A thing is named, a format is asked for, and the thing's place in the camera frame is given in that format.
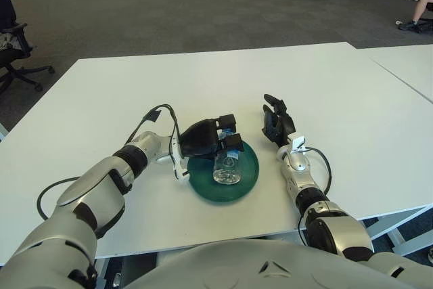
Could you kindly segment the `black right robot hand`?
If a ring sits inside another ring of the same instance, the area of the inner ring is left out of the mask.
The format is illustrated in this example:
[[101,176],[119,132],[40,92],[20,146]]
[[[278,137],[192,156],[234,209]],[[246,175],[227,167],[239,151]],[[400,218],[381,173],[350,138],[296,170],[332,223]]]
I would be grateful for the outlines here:
[[287,107],[282,99],[277,99],[269,94],[264,94],[265,101],[271,108],[264,104],[264,125],[262,132],[265,137],[277,145],[279,155],[283,152],[304,152],[305,138],[301,135],[292,136],[296,132],[294,121],[287,113]]

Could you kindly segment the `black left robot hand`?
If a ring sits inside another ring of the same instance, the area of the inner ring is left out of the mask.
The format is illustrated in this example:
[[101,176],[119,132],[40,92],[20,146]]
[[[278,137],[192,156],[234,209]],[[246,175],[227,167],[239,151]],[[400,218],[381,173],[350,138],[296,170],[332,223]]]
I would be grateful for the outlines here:
[[168,153],[179,181],[189,179],[189,171],[183,166],[185,158],[211,159],[217,154],[234,150],[243,152],[244,146],[240,134],[236,132],[233,114],[201,120],[182,134],[174,129],[168,143]]

